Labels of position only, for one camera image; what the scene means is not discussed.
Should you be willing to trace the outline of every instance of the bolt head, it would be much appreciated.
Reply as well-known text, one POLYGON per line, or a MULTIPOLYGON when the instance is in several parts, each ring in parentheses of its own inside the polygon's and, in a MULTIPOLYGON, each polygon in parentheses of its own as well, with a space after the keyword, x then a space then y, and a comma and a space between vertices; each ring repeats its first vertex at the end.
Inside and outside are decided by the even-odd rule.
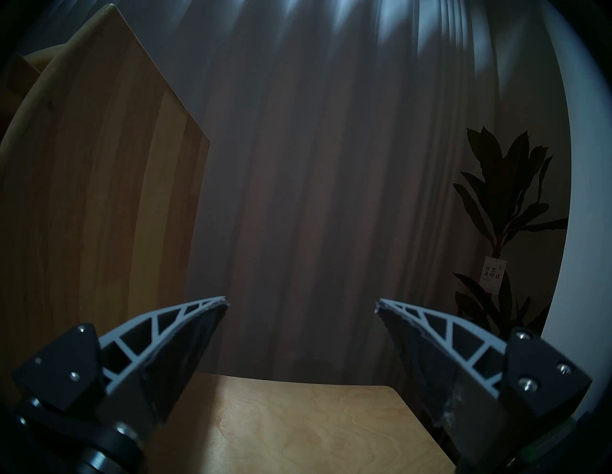
POLYGON ((521 387, 523 391, 536 391, 538 389, 537 382, 529 377, 521 377, 518 379, 518 386, 521 387))
POLYGON ((559 362, 557 364, 557 370, 565 376, 572 373, 572 367, 564 362, 559 362))

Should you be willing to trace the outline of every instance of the curtain fold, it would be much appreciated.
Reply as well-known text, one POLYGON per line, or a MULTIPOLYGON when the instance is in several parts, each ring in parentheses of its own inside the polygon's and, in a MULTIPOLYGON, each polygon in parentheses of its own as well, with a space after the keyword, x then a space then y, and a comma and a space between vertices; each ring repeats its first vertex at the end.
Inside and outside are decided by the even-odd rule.
MULTIPOLYGON (((20 52, 104 3, 52 3, 20 52)), ((465 128, 493 125, 482 2, 116 3, 211 140, 185 299, 231 307, 200 368, 410 399, 374 302, 454 313, 451 272, 482 264, 452 188, 479 172, 465 128)))

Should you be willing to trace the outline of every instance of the potted plant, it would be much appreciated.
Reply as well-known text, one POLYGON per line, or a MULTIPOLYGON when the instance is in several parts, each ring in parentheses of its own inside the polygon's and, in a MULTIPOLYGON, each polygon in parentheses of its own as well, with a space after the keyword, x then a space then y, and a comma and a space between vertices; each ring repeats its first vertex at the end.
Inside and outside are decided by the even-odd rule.
MULTIPOLYGON (((468 129, 468 141, 480 163, 484 180, 468 172, 461 172, 476 200, 465 186, 458 183, 453 186, 461 196, 463 207, 474 226, 491 243, 493 258, 498 259, 504 245, 521 232, 567 229, 566 218, 530 224, 549 208, 548 204, 541 202, 542 184, 553 159, 552 156, 546 157, 547 147, 537 146, 530 152, 529 136, 524 132, 510 145, 504 157, 498 141, 485 127, 480 132, 468 129), (537 200, 523 209, 525 193, 536 175, 539 177, 537 200)), ((504 272, 499 288, 497 306, 491 294, 472 278, 460 273, 453 274, 472 293, 472 296, 455 293, 460 316, 471 319, 484 329, 492 330, 487 318, 490 316, 499 328, 499 337, 502 339, 507 339, 512 327, 525 325, 531 299, 527 297, 519 305, 518 297, 515 297, 516 309, 513 311, 512 289, 507 272, 504 272)), ((541 333, 549 308, 550 304, 533 318, 528 327, 541 333)))

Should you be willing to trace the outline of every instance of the white wall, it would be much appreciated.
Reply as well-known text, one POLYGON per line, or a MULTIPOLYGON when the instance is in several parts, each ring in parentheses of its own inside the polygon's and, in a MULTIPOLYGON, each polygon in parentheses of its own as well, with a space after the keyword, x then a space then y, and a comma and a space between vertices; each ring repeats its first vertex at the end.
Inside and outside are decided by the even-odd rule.
POLYGON ((561 69, 572 140, 569 226, 542 338, 593 378, 578 418, 595 407, 612 371, 612 94, 568 22, 546 1, 542 13, 561 69))

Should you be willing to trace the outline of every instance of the plywood surface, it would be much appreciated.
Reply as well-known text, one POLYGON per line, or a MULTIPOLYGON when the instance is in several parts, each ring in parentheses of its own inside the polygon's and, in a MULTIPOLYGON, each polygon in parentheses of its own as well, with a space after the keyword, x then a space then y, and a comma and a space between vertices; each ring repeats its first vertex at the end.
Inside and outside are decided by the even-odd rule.
POLYGON ((147 443, 155 473, 452 473, 389 387, 196 373, 147 443))
POLYGON ((72 325, 183 301, 209 147, 116 7, 52 56, 0 144, 7 402, 10 372, 72 325))

